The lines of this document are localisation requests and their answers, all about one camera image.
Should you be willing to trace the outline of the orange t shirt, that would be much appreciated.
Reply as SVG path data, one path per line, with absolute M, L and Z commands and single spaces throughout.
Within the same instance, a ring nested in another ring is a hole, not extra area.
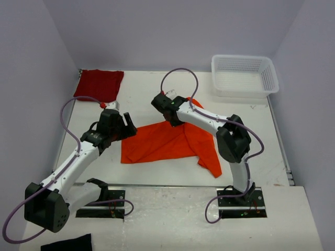
M 198 157 L 198 165 L 218 178 L 221 165 L 214 137 L 205 130 L 184 123 L 172 127 L 163 121 L 137 129 L 137 134 L 121 141 L 122 164 L 155 162 L 167 159 Z

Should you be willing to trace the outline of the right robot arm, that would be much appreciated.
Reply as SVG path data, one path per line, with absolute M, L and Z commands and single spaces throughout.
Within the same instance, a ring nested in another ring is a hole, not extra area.
M 163 93 L 156 95 L 151 105 L 173 127 L 189 123 L 214 136 L 218 153 L 229 163 L 233 177 L 233 192 L 228 197 L 241 206 L 252 200 L 255 184 L 248 165 L 251 138 L 239 116 L 215 115 L 186 98 L 170 99 Z

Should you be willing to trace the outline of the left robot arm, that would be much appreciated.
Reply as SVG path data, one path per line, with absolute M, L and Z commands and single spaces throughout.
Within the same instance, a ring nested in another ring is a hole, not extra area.
M 104 109 L 97 122 L 83 133 L 66 161 L 41 183 L 31 183 L 25 190 L 25 220 L 46 230 L 60 231 L 70 214 L 88 204 L 102 206 L 109 199 L 108 185 L 91 178 L 77 191 L 71 188 L 83 171 L 115 141 L 137 134 L 129 113 Z

